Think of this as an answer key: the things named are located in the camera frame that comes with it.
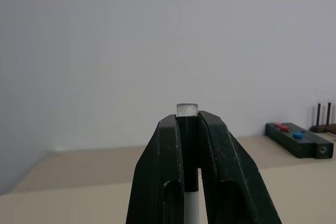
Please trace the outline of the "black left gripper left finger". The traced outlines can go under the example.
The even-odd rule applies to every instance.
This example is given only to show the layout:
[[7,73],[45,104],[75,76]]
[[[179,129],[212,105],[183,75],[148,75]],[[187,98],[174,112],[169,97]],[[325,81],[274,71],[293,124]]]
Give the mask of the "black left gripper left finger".
[[174,114],[158,122],[136,164],[125,224],[184,224],[184,169]]

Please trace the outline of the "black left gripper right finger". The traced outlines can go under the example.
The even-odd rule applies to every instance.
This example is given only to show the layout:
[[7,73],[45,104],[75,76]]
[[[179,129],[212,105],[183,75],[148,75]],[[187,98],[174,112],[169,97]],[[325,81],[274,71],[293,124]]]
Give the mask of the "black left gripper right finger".
[[208,224],[282,224],[259,169],[219,116],[198,114]]

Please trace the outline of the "black and white marker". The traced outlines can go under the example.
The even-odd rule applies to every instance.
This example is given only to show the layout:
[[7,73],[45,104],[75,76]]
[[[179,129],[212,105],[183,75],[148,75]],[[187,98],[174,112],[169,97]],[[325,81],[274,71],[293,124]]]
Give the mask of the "black and white marker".
[[184,166],[184,224],[200,224],[197,167],[198,105],[180,103],[176,106],[176,110]]

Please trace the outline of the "dark green button box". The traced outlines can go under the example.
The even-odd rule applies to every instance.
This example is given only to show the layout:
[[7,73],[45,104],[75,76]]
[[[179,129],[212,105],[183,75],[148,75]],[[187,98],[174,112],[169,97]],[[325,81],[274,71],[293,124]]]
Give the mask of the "dark green button box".
[[[333,157],[332,142],[293,123],[282,123],[281,125],[289,126],[289,131],[281,131],[280,127],[274,126],[274,123],[267,123],[265,135],[296,158],[331,159]],[[301,132],[303,138],[299,140],[293,138],[294,132]]]

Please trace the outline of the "dark wooden peg stand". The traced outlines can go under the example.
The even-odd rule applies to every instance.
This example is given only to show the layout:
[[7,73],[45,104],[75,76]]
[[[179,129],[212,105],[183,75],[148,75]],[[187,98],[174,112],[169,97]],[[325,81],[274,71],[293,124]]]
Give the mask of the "dark wooden peg stand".
[[316,123],[315,125],[309,128],[309,131],[313,133],[330,133],[336,135],[336,123],[331,123],[331,109],[332,103],[328,102],[327,105],[327,115],[326,115],[326,123],[320,124],[320,115],[321,115],[321,104],[318,103],[317,111],[316,111]]

